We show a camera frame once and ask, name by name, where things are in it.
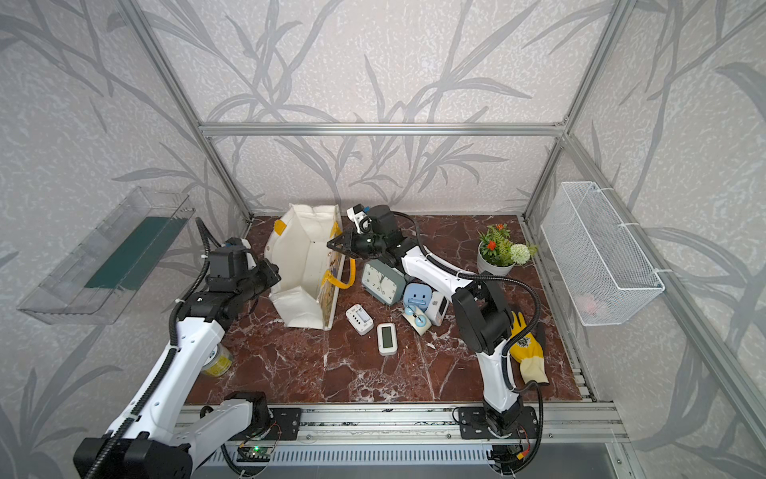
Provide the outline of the light blue face alarm clock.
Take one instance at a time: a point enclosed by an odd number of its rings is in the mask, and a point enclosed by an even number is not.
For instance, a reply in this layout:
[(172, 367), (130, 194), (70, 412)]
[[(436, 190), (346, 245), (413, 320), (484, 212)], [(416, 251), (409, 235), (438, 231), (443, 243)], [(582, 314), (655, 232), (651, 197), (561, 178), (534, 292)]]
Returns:
[(427, 311), (433, 295), (433, 289), (424, 283), (409, 283), (405, 287), (402, 301), (404, 307)]

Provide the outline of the small white digital clock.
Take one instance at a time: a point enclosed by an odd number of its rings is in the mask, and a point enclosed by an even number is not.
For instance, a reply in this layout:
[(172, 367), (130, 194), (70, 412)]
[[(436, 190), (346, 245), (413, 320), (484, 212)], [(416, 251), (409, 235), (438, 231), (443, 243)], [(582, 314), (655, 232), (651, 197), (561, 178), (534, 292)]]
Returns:
[(368, 335), (374, 327), (372, 317), (362, 305), (353, 305), (346, 311), (346, 317), (359, 335)]

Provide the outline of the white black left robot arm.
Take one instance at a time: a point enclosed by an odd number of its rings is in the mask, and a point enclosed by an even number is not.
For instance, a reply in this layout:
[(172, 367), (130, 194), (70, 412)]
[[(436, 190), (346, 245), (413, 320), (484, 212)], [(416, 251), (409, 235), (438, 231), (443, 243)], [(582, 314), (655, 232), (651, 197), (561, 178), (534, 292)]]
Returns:
[(73, 461), (83, 478), (189, 478), (229, 439), (267, 433), (273, 418), (262, 392), (236, 392), (188, 428), (175, 430), (205, 364), (250, 301), (280, 280), (278, 268), (231, 238), (205, 258), (207, 288), (177, 299), (170, 340), (129, 405)]

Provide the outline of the green square analog clock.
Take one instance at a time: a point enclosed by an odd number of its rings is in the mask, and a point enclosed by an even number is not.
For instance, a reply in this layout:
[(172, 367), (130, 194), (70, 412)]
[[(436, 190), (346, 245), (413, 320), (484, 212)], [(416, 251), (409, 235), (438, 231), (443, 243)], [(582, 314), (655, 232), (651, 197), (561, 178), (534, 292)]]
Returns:
[(403, 297), (407, 281), (400, 271), (382, 263), (379, 259), (367, 261), (363, 267), (362, 286), (385, 305), (391, 307)]

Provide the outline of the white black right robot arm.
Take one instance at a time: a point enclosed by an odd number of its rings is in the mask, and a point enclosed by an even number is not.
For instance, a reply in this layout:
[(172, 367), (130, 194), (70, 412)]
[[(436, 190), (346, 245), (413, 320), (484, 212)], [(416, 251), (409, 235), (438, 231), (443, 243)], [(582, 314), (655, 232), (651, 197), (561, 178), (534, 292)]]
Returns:
[(448, 299), (460, 337), (480, 364), (487, 422), (496, 435), (505, 435), (521, 414), (523, 401), (511, 371), (512, 315), (501, 280), (443, 261), (423, 245), (420, 234), (409, 237), (403, 233), (398, 220), (406, 219), (406, 214), (385, 205), (356, 205), (347, 215), (352, 226), (331, 239), (327, 247), (353, 259), (379, 259)]

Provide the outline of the blue twin bell alarm clock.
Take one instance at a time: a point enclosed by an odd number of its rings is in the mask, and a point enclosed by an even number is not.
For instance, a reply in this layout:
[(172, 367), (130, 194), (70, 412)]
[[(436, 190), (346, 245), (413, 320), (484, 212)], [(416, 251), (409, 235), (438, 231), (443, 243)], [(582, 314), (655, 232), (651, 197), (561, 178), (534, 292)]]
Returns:
[(414, 305), (404, 307), (402, 315), (420, 336), (423, 336), (432, 325), (424, 311), (421, 311), (419, 307), (415, 307)]

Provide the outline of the white canvas bag yellow handles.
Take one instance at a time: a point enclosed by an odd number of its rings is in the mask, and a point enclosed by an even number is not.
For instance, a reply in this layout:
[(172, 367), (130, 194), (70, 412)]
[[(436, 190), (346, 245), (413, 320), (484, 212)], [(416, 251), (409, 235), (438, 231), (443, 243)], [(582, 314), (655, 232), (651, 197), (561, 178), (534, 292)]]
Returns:
[(265, 258), (278, 267), (280, 281), (269, 299), (286, 327), (332, 329), (339, 293), (354, 281), (341, 281), (345, 255), (327, 247), (341, 234), (337, 205), (292, 205), (275, 221)]

